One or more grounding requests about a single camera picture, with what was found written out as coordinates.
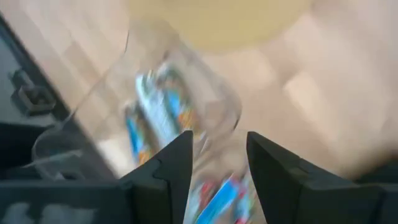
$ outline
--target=packaged snack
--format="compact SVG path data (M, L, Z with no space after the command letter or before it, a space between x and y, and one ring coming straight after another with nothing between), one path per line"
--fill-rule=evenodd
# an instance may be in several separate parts
M126 126L132 146L132 155L139 165L152 157L153 148L150 144L150 129L142 111L137 105L129 105L125 109Z
M163 89L168 109L181 132L192 130L195 139L201 139L204 131L190 99L190 93L179 71L167 64L158 70L158 85Z
M217 191L213 199L201 212L196 220L196 224L213 224L219 217L229 209L239 195L240 183L231 176L225 181Z
M212 178L205 178L196 184L188 199L188 210L185 223L195 222L199 214L209 204L219 186L219 182Z
M152 71L147 75L137 76L136 90L144 116L159 141L159 147L164 148L180 134L180 131L167 109L164 93L156 86Z
M241 189L237 202L234 206L233 215L235 224L251 223L256 190L254 187L251 187L250 183L250 172L247 172L241 181Z

